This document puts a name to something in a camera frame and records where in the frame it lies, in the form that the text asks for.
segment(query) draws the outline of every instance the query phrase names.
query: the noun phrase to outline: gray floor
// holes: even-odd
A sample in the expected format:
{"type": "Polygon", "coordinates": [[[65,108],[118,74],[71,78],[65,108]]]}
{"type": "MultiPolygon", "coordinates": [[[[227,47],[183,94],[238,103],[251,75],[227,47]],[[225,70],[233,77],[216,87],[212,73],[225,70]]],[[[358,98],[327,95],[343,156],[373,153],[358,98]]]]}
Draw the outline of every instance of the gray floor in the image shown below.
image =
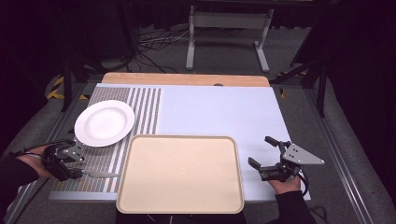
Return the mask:
{"type": "MultiPolygon", "coordinates": [[[[270,65],[272,79],[279,72],[289,71],[289,63],[300,47],[309,29],[272,29],[264,45],[264,52],[270,65]]],[[[145,54],[158,65],[175,68],[179,73],[224,74],[263,76],[259,62],[252,47],[255,31],[243,31],[240,35],[231,36],[220,31],[204,31],[197,36],[194,69],[185,70],[188,42],[180,39],[162,50],[150,50],[145,54]]],[[[119,62],[106,62],[105,66],[119,62]]],[[[156,67],[130,63],[134,72],[161,73],[156,67]]],[[[91,94],[95,82],[100,79],[92,77],[87,85],[75,84],[75,90],[84,88],[84,94],[91,94]]],[[[310,207],[324,206],[330,223],[396,223],[395,210],[391,199],[382,183],[368,162],[359,141],[351,130],[342,109],[328,82],[325,119],[318,117],[318,112],[310,104],[313,90],[302,90],[298,85],[283,85],[285,97],[281,97],[278,87],[274,87],[279,106],[287,124],[291,140],[311,151],[326,161],[324,166],[306,166],[310,180],[310,207]],[[323,124],[331,131],[335,145],[329,144],[329,135],[323,131],[323,124]],[[333,149],[340,154],[334,156],[333,149]],[[338,164],[346,164],[348,174],[340,170],[338,164]],[[362,202],[355,205],[353,201],[362,202]],[[359,210],[367,209],[368,216],[362,219],[359,210]]],[[[50,136],[73,138],[68,133],[85,107],[87,100],[76,100],[72,111],[60,113],[63,101],[50,99],[48,104],[34,116],[15,137],[8,150],[22,146],[31,146],[47,141],[50,136]],[[57,133],[53,128],[61,125],[59,117],[65,118],[63,128],[57,133]]],[[[116,207],[113,203],[59,203],[48,200],[51,183],[49,182],[24,212],[19,223],[113,223],[116,207]]],[[[247,223],[265,223],[277,217],[275,203],[248,203],[244,208],[247,223]]]]}

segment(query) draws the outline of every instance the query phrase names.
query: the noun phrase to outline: white plate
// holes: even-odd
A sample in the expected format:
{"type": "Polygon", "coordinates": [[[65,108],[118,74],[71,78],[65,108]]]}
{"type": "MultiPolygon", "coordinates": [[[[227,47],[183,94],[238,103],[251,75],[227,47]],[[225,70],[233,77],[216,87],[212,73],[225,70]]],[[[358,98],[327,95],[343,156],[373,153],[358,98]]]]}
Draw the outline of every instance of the white plate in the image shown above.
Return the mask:
{"type": "Polygon", "coordinates": [[[105,147],[120,141],[134,126],[134,111],[121,101],[91,105],[78,117],[75,133],[89,147],[105,147]]]}

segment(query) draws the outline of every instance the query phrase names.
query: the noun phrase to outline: human arm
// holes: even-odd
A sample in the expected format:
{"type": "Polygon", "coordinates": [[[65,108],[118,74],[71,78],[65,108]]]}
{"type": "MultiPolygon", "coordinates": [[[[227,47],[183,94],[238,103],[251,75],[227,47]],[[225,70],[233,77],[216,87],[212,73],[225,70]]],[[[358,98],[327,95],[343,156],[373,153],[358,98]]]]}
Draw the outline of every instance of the human arm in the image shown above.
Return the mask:
{"type": "Polygon", "coordinates": [[[296,176],[290,182],[270,180],[268,183],[276,191],[279,211],[277,224],[317,223],[312,217],[301,192],[301,179],[296,176]]]}
{"type": "MultiPolygon", "coordinates": [[[[29,152],[42,155],[44,149],[45,147],[37,147],[29,152]]],[[[18,187],[27,185],[39,177],[51,175],[38,158],[29,155],[16,158],[6,156],[0,161],[0,223],[7,213],[7,208],[18,195],[18,187]]]]}

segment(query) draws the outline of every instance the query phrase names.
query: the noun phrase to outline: person's left hand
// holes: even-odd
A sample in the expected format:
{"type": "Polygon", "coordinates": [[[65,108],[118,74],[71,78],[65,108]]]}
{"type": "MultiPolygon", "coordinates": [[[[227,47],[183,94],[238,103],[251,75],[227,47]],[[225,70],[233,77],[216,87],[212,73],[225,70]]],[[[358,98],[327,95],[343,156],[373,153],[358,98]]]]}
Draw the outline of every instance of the person's left hand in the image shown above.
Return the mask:
{"type": "MultiPolygon", "coordinates": [[[[35,153],[38,155],[43,155],[44,149],[46,147],[47,146],[33,148],[33,149],[29,150],[29,152],[32,152],[32,153],[35,153]]],[[[21,156],[17,157],[17,159],[30,165],[33,169],[35,169],[35,171],[38,173],[38,175],[40,177],[46,177],[46,178],[53,177],[53,175],[50,174],[50,172],[48,172],[44,168],[43,162],[41,162],[40,159],[29,156],[29,155],[21,155],[21,156]]]]}

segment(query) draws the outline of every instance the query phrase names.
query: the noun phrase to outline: striped placemat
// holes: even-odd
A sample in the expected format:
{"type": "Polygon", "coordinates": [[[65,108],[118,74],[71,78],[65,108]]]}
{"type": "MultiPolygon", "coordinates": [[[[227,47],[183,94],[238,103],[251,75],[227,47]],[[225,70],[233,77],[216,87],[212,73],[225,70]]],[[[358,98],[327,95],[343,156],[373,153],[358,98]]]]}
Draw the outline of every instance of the striped placemat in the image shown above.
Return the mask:
{"type": "MultiPolygon", "coordinates": [[[[67,165],[73,168],[121,174],[132,137],[137,134],[156,133],[162,91],[160,88],[96,87],[88,106],[106,100],[122,101],[130,105],[134,111],[134,127],[116,144],[108,147],[84,147],[85,161],[67,165]]],[[[55,181],[52,191],[117,192],[119,184],[119,177],[90,178],[84,175],[76,180],[55,181]]]]}

